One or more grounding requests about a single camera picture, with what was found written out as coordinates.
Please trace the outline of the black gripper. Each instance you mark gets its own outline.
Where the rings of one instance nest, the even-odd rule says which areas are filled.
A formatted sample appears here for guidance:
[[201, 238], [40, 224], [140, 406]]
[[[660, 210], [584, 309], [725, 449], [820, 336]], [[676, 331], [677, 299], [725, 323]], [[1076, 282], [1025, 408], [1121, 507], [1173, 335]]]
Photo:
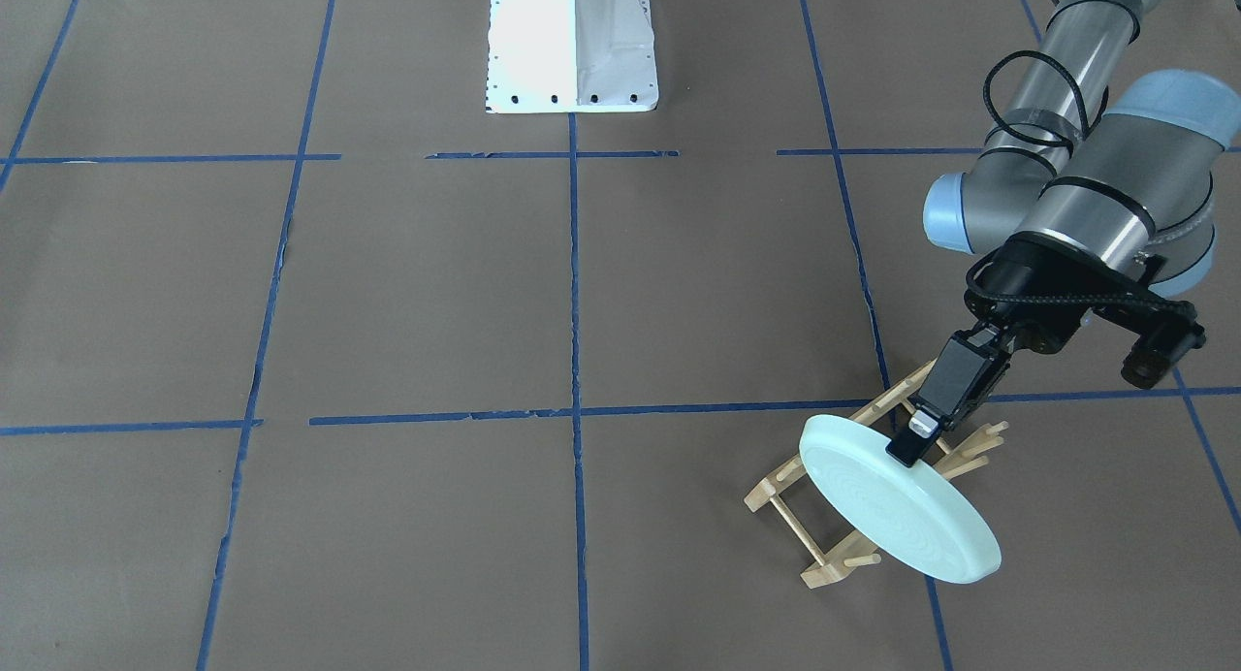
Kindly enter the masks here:
[[[1090, 310], [1134, 334], [1158, 313], [1195, 319], [1191, 303], [1167, 300], [1147, 285], [1162, 264], [1157, 257], [1134, 278], [1047, 234], [1016, 233], [967, 270], [965, 305], [980, 321], [1014, 334], [1023, 349], [1059, 353]], [[949, 453], [947, 438], [989, 401], [1009, 368], [1009, 344], [997, 330], [951, 335], [908, 398], [911, 419], [886, 453], [903, 468]]]

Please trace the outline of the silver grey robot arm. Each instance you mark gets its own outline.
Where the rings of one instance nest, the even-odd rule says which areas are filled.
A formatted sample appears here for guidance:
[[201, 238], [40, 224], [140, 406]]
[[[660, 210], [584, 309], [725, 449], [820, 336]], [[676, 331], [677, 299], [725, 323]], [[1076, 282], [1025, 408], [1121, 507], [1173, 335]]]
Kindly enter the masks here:
[[988, 401], [1019, 350], [1051, 356], [1098, 314], [1136, 335], [1121, 375], [1150, 389], [1205, 344], [1180, 295], [1217, 246], [1212, 164], [1239, 133], [1239, 96], [1162, 69], [1119, 98], [1111, 76], [1162, 0], [1060, 0], [969, 172], [925, 200], [926, 237], [975, 256], [974, 325], [951, 335], [889, 455], [913, 466]]

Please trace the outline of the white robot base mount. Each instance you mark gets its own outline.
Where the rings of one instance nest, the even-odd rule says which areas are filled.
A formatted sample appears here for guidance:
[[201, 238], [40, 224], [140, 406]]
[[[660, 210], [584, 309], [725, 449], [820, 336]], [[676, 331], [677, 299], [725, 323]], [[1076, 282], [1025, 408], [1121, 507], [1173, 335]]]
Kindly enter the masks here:
[[652, 112], [652, 0], [489, 1], [485, 110]]

